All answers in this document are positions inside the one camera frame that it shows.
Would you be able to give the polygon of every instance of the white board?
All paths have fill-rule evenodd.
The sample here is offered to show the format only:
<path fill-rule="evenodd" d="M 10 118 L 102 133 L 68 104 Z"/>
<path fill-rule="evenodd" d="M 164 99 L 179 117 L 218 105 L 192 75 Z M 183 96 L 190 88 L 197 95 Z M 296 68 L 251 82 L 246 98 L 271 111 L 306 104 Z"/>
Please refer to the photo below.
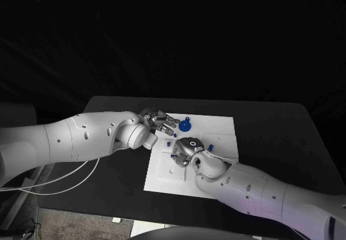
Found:
<path fill-rule="evenodd" d="M 176 140 L 193 137 L 203 142 L 206 148 L 209 144 L 213 145 L 213 154 L 238 159 L 234 118 L 177 113 L 167 114 L 180 121 L 189 117 L 190 130 L 183 132 L 179 127 L 173 128 L 176 138 L 156 131 L 157 142 L 150 154 L 144 191 L 213 199 L 209 194 L 199 190 L 195 184 L 196 173 L 192 166 L 179 167 L 170 158 L 170 154 Z"/>

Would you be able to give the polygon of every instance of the blue object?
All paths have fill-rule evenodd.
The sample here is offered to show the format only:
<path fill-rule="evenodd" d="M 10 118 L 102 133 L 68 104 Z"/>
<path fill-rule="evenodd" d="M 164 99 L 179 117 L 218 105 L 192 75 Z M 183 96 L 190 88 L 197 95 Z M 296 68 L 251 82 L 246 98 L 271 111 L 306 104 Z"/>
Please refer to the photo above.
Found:
<path fill-rule="evenodd" d="M 182 132 L 187 132 L 192 129 L 190 118 L 186 119 L 179 123 L 179 129 Z"/>

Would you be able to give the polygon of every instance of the black table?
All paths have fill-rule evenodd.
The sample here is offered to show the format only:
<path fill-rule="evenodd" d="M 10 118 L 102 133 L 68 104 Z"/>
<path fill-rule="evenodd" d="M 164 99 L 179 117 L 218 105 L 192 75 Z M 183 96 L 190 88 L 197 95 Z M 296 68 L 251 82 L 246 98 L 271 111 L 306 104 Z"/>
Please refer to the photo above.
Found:
<path fill-rule="evenodd" d="M 239 162 L 288 184 L 324 194 L 346 187 L 303 105 L 296 103 L 187 100 L 95 96 L 86 112 L 131 111 L 157 107 L 167 113 L 234 117 Z M 245 215 L 213 199 L 144 191 L 150 154 L 144 147 L 117 151 L 99 160 L 88 180 L 73 190 L 39 197 L 42 208 L 120 217 L 179 226 L 206 227 L 246 235 L 298 239 L 280 222 Z M 72 187 L 97 161 L 45 186 L 53 193 Z M 49 180 L 81 165 L 58 163 Z"/>

